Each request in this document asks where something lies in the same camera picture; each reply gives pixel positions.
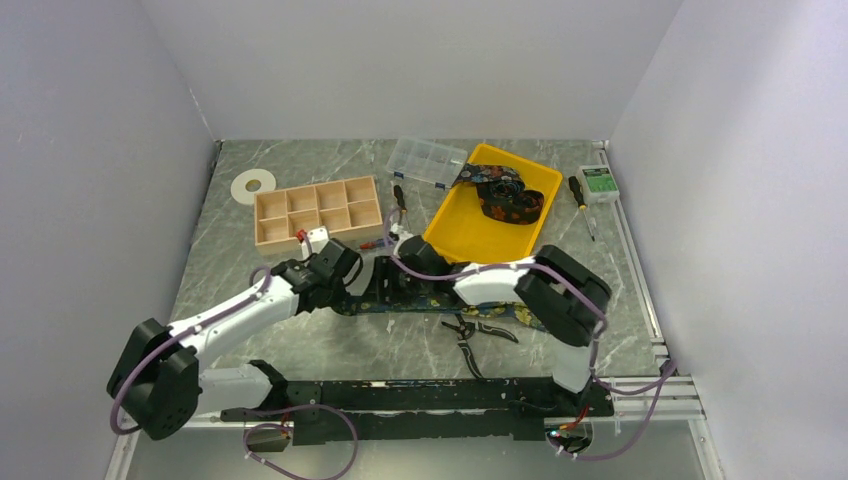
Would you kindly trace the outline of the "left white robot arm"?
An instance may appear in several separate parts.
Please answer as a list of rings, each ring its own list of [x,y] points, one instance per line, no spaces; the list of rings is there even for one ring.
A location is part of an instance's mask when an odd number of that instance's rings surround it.
[[[161,440],[201,413],[242,408],[264,420],[279,417],[290,405],[281,373],[260,360],[230,369],[214,369],[212,361],[268,326],[343,301],[344,279],[360,262],[332,239],[304,260],[256,268],[245,291],[200,314],[138,324],[107,382],[112,431]]]

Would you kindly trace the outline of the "blue yellow floral tie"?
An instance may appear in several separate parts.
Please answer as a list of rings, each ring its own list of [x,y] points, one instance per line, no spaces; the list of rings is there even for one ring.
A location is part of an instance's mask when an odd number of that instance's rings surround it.
[[[378,301],[365,295],[351,296],[339,306],[332,307],[332,310],[344,316],[378,313],[432,313],[445,315],[461,314],[475,318],[512,318],[529,328],[547,332],[547,328],[543,323],[524,304],[490,302],[469,306],[461,301],[454,301],[445,295],[436,296],[435,298],[419,296],[411,300],[398,302]]]

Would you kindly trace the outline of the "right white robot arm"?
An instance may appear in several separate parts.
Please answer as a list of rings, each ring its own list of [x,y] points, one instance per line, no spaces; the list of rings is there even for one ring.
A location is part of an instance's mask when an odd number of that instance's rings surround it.
[[[590,399],[596,343],[611,297],[600,276],[553,245],[513,262],[451,264],[416,236],[375,259],[363,301],[385,311],[516,316],[524,310],[555,340],[552,404],[574,415]]]

